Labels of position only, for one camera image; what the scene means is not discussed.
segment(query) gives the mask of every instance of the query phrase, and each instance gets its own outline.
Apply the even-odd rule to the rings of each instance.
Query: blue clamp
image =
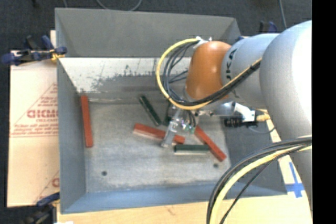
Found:
[[[18,52],[10,52],[8,54],[4,54],[1,57],[1,62],[4,65],[16,65],[19,66],[23,63],[42,61],[46,59],[51,59],[55,61],[64,57],[68,52],[66,47],[58,47],[55,48],[49,37],[44,35],[41,37],[42,47],[37,46],[31,36],[26,37],[23,47],[23,50]]]

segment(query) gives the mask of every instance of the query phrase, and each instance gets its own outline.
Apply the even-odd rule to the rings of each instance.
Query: yellow cable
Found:
[[[216,201],[214,203],[212,212],[211,212],[211,216],[210,216],[210,224],[215,224],[216,223],[216,218],[218,215],[218,211],[220,208],[220,205],[225,197],[225,195],[227,194],[227,192],[231,189],[231,187],[234,185],[234,183],[236,183],[242,176],[244,176],[245,174],[247,174],[249,171],[251,171],[252,169],[271,161],[272,159],[276,158],[277,156],[286,153],[286,152],[290,152],[292,150],[294,150],[295,148],[297,148],[299,146],[295,146],[295,147],[291,147],[288,148],[286,150],[281,150],[281,151],[276,151],[272,154],[269,154],[263,158],[260,158],[256,161],[254,161],[253,163],[250,163],[249,165],[245,166],[243,169],[239,170],[232,178],[229,179],[229,181],[225,184],[225,186],[223,187],[223,189],[219,192]],[[311,146],[309,147],[305,147],[299,151],[303,151],[303,150],[308,150],[310,149]]]
[[[157,63],[157,67],[156,67],[156,72],[155,72],[155,75],[156,75],[156,80],[158,82],[158,86],[161,90],[161,92],[163,93],[163,95],[176,107],[180,108],[180,109],[184,109],[184,110],[197,110],[197,109],[200,109],[204,106],[206,106],[207,104],[209,104],[211,102],[210,101],[207,101],[207,102],[204,102],[204,103],[201,103],[201,104],[197,104],[197,105],[193,105],[193,106],[185,106],[185,105],[181,105],[177,102],[175,102],[170,96],[169,94],[166,92],[166,90],[163,88],[163,85],[162,85],[162,82],[161,82],[161,78],[160,78],[160,69],[161,69],[161,65],[163,63],[163,60],[164,58],[172,51],[174,50],[175,48],[181,46],[181,45],[184,45],[186,43],[190,43],[190,42],[196,42],[196,41],[199,41],[199,39],[197,38],[190,38],[190,39],[185,39],[185,40],[182,40],[182,41],[179,41],[177,43],[175,43],[174,45],[172,45],[171,47],[169,47],[164,53],[163,55],[161,56],[161,58],[159,59],[158,63]],[[258,64],[259,62],[261,62],[261,59],[262,58],[259,58],[257,61],[255,61],[253,63],[253,65],[256,65]],[[234,77],[230,82],[228,82],[226,85],[224,85],[222,88],[225,88],[227,86],[229,86],[230,84],[232,84],[233,82],[235,82],[244,72],[246,72],[247,70],[249,69],[246,68],[245,70],[243,70],[239,75],[237,75],[236,77]]]

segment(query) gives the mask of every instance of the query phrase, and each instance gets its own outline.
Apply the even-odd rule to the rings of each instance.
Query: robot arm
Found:
[[[191,58],[184,97],[174,99],[162,84],[161,90],[182,109],[211,110],[229,102],[265,109],[282,140],[312,135],[311,29],[308,21],[281,34],[260,34],[232,46],[220,41],[201,44]],[[160,85],[158,71],[160,66],[156,73]],[[230,84],[230,90],[223,91]],[[312,212],[312,152],[294,153],[291,158]]]

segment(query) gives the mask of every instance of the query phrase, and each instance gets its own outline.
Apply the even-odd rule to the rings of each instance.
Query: orange stick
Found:
[[[160,129],[152,128],[147,125],[136,123],[134,125],[133,133],[135,134],[144,134],[158,139],[164,139],[166,132]],[[175,135],[173,142],[177,144],[184,144],[185,138],[180,135]]]
[[[206,135],[206,133],[199,126],[196,126],[195,128],[195,135],[199,140],[201,140],[202,143],[209,146],[209,149],[212,152],[212,154],[220,162],[226,159],[226,155],[224,154],[224,152],[221,151],[221,149],[210,139],[209,136]]]
[[[80,102],[82,107],[83,123],[84,123],[84,138],[85,146],[93,146],[92,129],[91,129],[91,119],[89,110],[89,98],[87,95],[80,96]]]

